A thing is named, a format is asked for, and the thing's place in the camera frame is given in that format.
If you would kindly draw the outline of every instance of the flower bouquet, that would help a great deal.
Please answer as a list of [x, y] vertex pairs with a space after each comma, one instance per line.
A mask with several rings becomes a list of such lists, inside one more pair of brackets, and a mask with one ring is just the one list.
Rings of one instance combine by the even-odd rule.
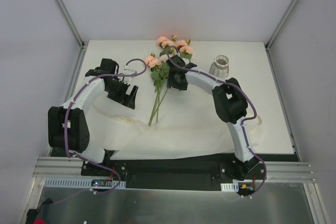
[[155, 116], [156, 122], [158, 122], [159, 108], [168, 91], [168, 88], [166, 88], [164, 94], [161, 95], [161, 91], [164, 89], [164, 84], [168, 78], [170, 70], [167, 64], [167, 60], [169, 59], [168, 56], [173, 57], [174, 55], [179, 54], [180, 57], [183, 58], [186, 63], [188, 63], [193, 55], [193, 49], [190, 47], [190, 43], [190, 39], [177, 40], [176, 36], [173, 36], [172, 40], [169, 40], [166, 37], [160, 37], [156, 41], [156, 45], [162, 48], [162, 52], [160, 53], [159, 57], [157, 58], [154, 53], [151, 53], [151, 55], [145, 59], [146, 64], [150, 67], [151, 70], [151, 78], [154, 82], [156, 93], [148, 126], [152, 125]]

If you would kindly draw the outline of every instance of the wall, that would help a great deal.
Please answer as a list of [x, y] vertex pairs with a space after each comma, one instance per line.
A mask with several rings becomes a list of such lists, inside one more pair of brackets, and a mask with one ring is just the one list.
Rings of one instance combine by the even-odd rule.
[[314, 164], [336, 223], [336, 0], [301, 0], [271, 58], [295, 141], [303, 160]]
[[53, 0], [0, 0], [0, 223], [17, 223], [79, 53]]
[[291, 0], [64, 0], [83, 40], [267, 42]]

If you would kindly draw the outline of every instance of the white wall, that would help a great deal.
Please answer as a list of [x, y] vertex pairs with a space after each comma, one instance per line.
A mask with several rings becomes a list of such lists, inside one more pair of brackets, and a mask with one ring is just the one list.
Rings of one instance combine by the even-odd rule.
[[295, 141], [336, 223], [336, 0], [301, 0], [271, 57]]
[[64, 0], [89, 39], [267, 42], [291, 0]]
[[53, 0], [0, 0], [0, 223], [17, 223], [76, 44]]

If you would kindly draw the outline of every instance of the peach rose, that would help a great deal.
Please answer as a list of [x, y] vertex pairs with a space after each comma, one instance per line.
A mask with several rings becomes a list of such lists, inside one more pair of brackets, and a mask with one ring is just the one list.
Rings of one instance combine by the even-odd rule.
[[160, 61], [164, 61], [164, 62], [168, 61], [168, 55], [163, 55], [163, 56], [161, 56], [161, 57], [159, 58], [159, 60], [160, 60]]
[[149, 64], [149, 62], [151, 62], [152, 60], [154, 60], [155, 59], [155, 57], [153, 57], [153, 56], [147, 56], [146, 57], [146, 59], [145, 59], [145, 62], [146, 62], [146, 64], [148, 65]]
[[167, 46], [173, 46], [174, 42], [172, 42], [171, 40], [165, 40], [164, 42], [161, 43], [161, 47], [165, 48]]
[[162, 42], [168, 40], [166, 37], [161, 36], [160, 38], [157, 39], [156, 45], [160, 46]]
[[159, 59], [154, 59], [154, 60], [151, 60], [149, 63], [148, 63], [148, 66], [150, 68], [154, 68], [155, 66], [160, 66], [162, 63], [160, 62]]
[[177, 48], [184, 47], [184, 46], [188, 46], [185, 40], [178, 40], [175, 42], [175, 47]]
[[193, 49], [190, 46], [181, 47], [180, 52], [186, 52], [191, 55], [194, 53]]

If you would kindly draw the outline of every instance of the gray floor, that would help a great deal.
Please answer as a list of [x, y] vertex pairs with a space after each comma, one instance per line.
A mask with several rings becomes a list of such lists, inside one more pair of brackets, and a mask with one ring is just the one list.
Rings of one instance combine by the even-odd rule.
[[[63, 199], [78, 189], [44, 188], [42, 199]], [[85, 191], [39, 215], [53, 223], [313, 223], [302, 184], [270, 184], [252, 199], [235, 193], [166, 190]]]

